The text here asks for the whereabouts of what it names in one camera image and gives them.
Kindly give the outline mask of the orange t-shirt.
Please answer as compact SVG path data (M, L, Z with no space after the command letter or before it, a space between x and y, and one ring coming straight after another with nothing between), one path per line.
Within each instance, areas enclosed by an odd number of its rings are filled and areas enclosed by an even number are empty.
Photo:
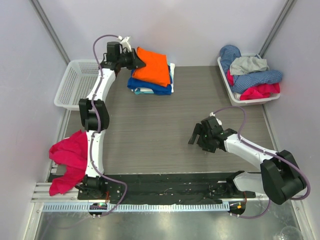
M171 83L167 56L141 47L137 48L136 53L145 66L134 70L132 77L166 88Z

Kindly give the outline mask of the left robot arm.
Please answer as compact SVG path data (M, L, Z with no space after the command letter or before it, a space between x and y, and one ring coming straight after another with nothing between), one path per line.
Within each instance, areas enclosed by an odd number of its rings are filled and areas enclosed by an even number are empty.
M80 200L100 200L107 194L103 142L110 124L105 104L109 90L122 68L136 70L146 66L127 39L108 42L102 61L97 60L97 63L98 76L93 89L86 98L80 99L78 104L81 124L88 140L86 170L82 184L77 187Z

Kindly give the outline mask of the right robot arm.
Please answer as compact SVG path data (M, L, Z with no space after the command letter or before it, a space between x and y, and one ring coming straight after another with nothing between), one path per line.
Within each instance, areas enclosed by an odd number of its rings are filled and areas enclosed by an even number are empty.
M262 148L231 128L223 129L214 115L195 125L188 144L197 144L210 153L220 149L234 154L260 170L259 173L240 171L232 176L225 186L230 197L236 198L249 191L265 194L273 203L281 205L308 187L289 151Z

